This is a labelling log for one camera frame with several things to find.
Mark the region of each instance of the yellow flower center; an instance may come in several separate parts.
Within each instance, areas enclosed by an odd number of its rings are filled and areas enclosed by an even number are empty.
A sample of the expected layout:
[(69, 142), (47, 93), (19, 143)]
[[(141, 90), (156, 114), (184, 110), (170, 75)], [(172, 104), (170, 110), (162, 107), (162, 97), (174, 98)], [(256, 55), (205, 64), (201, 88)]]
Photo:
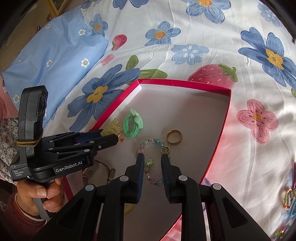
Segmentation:
[(274, 64), (276, 67), (278, 67), (281, 70), (284, 70), (283, 64), (283, 58), (278, 55), (277, 53), (274, 53), (273, 51), (266, 49), (266, 54), (268, 56), (267, 60)]
[(95, 28), (95, 30), (100, 30), (100, 28), (101, 28), (101, 26), (100, 25), (98, 25), (98, 24), (96, 24), (95, 26), (94, 26), (94, 28)]
[(158, 38), (158, 39), (161, 39), (161, 38), (163, 38), (164, 36), (165, 36), (165, 33), (162, 32), (162, 31), (157, 32), (157, 33), (155, 34), (155, 37)]
[(261, 115), (259, 115), (258, 113), (255, 113), (253, 116), (255, 121), (260, 121), (261, 120)]
[(108, 86), (99, 86), (94, 90), (94, 93), (91, 94), (89, 97), (87, 97), (86, 102), (90, 103), (97, 103), (99, 100), (103, 97), (103, 93), (105, 93), (108, 90)]
[(212, 4), (211, 0), (198, 0), (198, 2), (204, 6), (210, 6)]

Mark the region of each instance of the pink flower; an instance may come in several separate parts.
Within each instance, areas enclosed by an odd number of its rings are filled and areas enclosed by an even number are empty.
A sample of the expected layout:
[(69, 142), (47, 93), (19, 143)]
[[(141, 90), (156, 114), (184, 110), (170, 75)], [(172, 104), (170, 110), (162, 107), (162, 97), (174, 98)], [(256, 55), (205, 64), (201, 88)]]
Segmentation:
[(269, 140), (269, 131), (278, 128), (279, 122), (271, 111), (265, 111), (260, 101), (251, 99), (247, 101), (247, 110), (237, 113), (237, 120), (245, 127), (251, 129), (254, 139), (265, 144)]
[(109, 54), (106, 58), (104, 58), (101, 63), (102, 66), (105, 66), (107, 63), (109, 63), (112, 59), (114, 59), (114, 55), (113, 54)]

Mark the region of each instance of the hand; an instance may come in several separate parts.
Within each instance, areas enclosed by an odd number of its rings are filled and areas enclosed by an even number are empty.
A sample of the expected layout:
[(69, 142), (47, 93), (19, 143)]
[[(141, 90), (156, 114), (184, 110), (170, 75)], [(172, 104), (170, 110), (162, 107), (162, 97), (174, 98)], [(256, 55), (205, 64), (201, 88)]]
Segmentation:
[(64, 190), (62, 188), (62, 177), (55, 179), (46, 189), (38, 183), (32, 183), (26, 180), (17, 182), (17, 203), (20, 208), (32, 217), (38, 217), (39, 211), (33, 201), (33, 198), (47, 198), (43, 207), (49, 212), (59, 211), (65, 201)]

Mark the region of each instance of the green hair tie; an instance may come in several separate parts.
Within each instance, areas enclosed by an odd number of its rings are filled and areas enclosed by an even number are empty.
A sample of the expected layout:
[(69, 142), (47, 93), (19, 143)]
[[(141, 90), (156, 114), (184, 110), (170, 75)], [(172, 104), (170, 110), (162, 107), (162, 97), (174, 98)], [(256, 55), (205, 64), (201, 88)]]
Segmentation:
[[(126, 118), (123, 121), (123, 132), (127, 138), (134, 138), (138, 132), (139, 129), (142, 129), (143, 126), (143, 120), (141, 116), (136, 112), (134, 109), (130, 109), (131, 115), (127, 115)], [(133, 121), (133, 132), (129, 132), (128, 128), (128, 121), (132, 119)]]

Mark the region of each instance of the yellow ring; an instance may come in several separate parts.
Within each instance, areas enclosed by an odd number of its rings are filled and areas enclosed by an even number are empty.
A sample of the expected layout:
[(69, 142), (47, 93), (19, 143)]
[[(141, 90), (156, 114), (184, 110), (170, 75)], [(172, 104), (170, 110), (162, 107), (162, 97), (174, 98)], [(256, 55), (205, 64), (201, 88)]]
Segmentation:
[[(169, 136), (170, 136), (171, 134), (173, 134), (173, 133), (179, 133), (179, 134), (181, 135), (180, 140), (178, 140), (177, 142), (170, 142), (170, 141), (168, 140), (168, 138), (169, 138)], [(178, 130), (172, 130), (172, 131), (170, 131), (170, 132), (167, 134), (167, 141), (168, 141), (168, 143), (170, 143), (171, 145), (178, 145), (178, 144), (180, 144), (180, 142), (182, 141), (182, 138), (183, 138), (182, 133), (181, 133), (180, 131), (178, 131)]]

